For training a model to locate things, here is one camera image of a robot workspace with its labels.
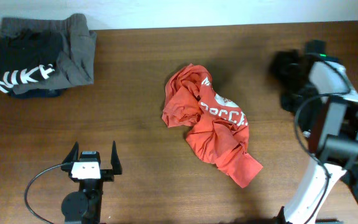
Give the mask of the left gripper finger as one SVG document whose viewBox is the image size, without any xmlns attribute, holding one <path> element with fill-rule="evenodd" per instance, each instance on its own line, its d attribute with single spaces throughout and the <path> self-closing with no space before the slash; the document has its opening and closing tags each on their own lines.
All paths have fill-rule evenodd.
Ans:
<svg viewBox="0 0 358 224">
<path fill-rule="evenodd" d="M 78 153 L 79 153 L 79 144 L 78 144 L 78 142 L 75 142 L 71 151 L 68 153 L 66 158 L 64 158 L 62 163 L 65 164 L 65 163 L 77 161 Z"/>
<path fill-rule="evenodd" d="M 114 175 L 122 175 L 122 165 L 119 160 L 119 156 L 117 154 L 117 147 L 116 147 L 115 141 L 113 141 L 113 143 L 112 143 L 111 166 L 112 166 L 112 171 L 113 171 Z"/>
</svg>

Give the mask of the orange red t-shirt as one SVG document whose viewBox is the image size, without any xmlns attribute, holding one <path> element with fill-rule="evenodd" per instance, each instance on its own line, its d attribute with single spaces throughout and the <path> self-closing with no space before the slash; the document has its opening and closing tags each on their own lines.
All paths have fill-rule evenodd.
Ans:
<svg viewBox="0 0 358 224">
<path fill-rule="evenodd" d="M 212 81 L 201 65 L 189 64 L 176 72 L 165 85 L 162 120 L 169 128 L 189 126 L 185 140 L 195 155 L 244 188 L 263 167 L 247 151 L 250 132 L 245 113 L 221 97 Z"/>
</svg>

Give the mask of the black t-shirt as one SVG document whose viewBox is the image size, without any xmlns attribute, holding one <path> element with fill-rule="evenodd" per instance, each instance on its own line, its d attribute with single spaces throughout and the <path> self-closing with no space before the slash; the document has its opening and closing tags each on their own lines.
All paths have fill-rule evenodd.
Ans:
<svg viewBox="0 0 358 224">
<path fill-rule="evenodd" d="M 295 114 L 304 101 L 318 94 L 317 86 L 310 82 L 311 68 L 322 59 L 322 55 L 313 58 L 311 54 L 306 54 L 302 58 L 297 50 L 278 52 L 275 55 L 269 72 L 284 86 L 285 90 L 280 97 L 284 110 Z M 310 138 L 322 107 L 323 101 L 315 100 L 302 109 L 297 125 L 305 139 Z M 341 181 L 348 186 L 358 204 L 358 163 L 341 177 Z"/>
</svg>

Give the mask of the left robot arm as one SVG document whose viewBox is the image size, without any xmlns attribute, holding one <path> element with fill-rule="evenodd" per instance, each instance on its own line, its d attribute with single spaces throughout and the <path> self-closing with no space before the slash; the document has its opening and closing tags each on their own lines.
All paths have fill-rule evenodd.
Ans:
<svg viewBox="0 0 358 224">
<path fill-rule="evenodd" d="M 122 174 L 115 142 L 112 144 L 110 163 L 110 169 L 102 169 L 98 151 L 79 152 L 79 144 L 74 144 L 62 162 L 62 171 L 79 184 L 79 189 L 63 199 L 61 211 L 65 223 L 101 223 L 103 184 L 114 182 L 114 177 Z"/>
</svg>

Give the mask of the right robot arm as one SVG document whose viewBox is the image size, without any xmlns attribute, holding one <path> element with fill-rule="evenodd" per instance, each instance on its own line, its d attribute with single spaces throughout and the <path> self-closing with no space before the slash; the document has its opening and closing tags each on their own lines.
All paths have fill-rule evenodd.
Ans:
<svg viewBox="0 0 358 224">
<path fill-rule="evenodd" d="M 317 214 L 336 182 L 358 163 L 358 92 L 343 65 L 324 54 L 313 59 L 309 81 L 318 95 L 305 100 L 295 113 L 321 101 L 322 108 L 301 148 L 309 155 L 307 170 L 293 198 L 283 206 L 276 223 L 316 223 Z"/>
</svg>

